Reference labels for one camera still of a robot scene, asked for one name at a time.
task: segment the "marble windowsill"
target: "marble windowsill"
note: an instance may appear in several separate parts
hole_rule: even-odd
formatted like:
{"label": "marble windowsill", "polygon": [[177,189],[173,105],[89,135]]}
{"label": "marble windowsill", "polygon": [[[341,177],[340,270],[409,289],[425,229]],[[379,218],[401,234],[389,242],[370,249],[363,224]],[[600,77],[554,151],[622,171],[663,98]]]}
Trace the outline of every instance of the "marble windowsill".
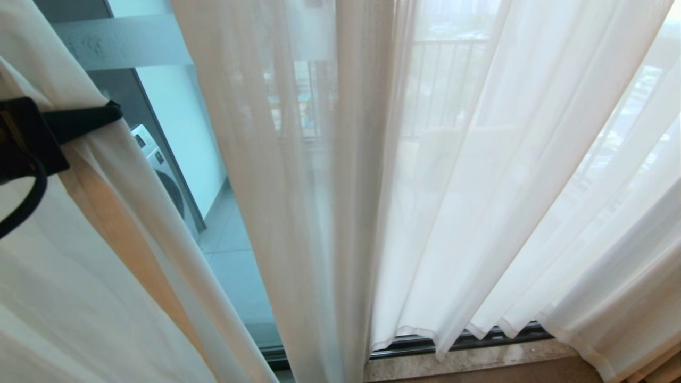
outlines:
{"label": "marble windowsill", "polygon": [[443,362],[439,362],[435,354],[382,358],[369,361],[364,369],[364,381],[423,378],[573,357],[579,357],[575,350],[549,339],[448,352]]}

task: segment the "sheer curtain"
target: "sheer curtain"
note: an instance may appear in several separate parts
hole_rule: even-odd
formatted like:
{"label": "sheer curtain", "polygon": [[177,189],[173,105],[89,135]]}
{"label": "sheer curtain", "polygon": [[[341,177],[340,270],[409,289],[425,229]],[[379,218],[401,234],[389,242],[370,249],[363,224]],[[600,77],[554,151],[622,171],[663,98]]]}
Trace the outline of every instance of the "sheer curtain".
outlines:
{"label": "sheer curtain", "polygon": [[[0,99],[104,105],[31,0],[0,3]],[[276,382],[124,120],[62,146],[27,222],[0,241],[10,382]],[[30,179],[0,187],[0,216]]]}
{"label": "sheer curtain", "polygon": [[533,318],[608,381],[679,343],[671,4],[174,0],[298,381]]}

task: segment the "floor tile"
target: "floor tile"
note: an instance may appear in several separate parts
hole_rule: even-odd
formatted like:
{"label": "floor tile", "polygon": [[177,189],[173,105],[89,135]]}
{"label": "floor tile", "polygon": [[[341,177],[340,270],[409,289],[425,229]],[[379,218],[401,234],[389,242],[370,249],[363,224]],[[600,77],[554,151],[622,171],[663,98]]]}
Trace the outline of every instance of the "floor tile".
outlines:
{"label": "floor tile", "polygon": [[251,242],[238,206],[229,215],[215,251],[250,250]]}
{"label": "floor tile", "polygon": [[220,243],[222,234],[225,232],[225,227],[232,216],[232,212],[236,208],[236,199],[234,193],[229,187],[229,183],[225,182],[225,186],[220,190],[210,211],[206,215],[206,229],[199,234],[199,248],[204,253],[210,253],[217,250],[217,245]]}
{"label": "floor tile", "polygon": [[272,306],[251,250],[211,254],[210,267],[259,347],[279,346]]}

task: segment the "front-load washing machine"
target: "front-load washing machine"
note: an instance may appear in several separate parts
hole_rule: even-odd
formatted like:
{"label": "front-load washing machine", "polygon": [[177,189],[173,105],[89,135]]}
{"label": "front-load washing machine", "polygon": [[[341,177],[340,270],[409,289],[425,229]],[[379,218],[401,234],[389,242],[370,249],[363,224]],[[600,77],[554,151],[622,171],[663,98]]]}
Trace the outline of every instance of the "front-load washing machine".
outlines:
{"label": "front-load washing machine", "polygon": [[196,240],[198,238],[198,230],[194,218],[191,216],[189,204],[187,204],[185,197],[180,191],[177,179],[170,169],[166,156],[161,152],[159,145],[154,141],[144,125],[137,125],[132,129],[131,134],[140,146],[146,160],[151,164],[151,168],[161,180],[178,213],[180,213],[180,216],[185,221],[189,234]]}

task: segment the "white wall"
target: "white wall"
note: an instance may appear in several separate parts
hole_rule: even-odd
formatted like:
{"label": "white wall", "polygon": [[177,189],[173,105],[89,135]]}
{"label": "white wall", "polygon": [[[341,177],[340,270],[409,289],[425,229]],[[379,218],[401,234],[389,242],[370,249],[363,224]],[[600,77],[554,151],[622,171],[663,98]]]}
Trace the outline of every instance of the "white wall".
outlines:
{"label": "white wall", "polygon": [[[109,0],[115,17],[172,13],[168,0]],[[227,173],[213,136],[193,68],[136,68],[142,87],[203,217]]]}

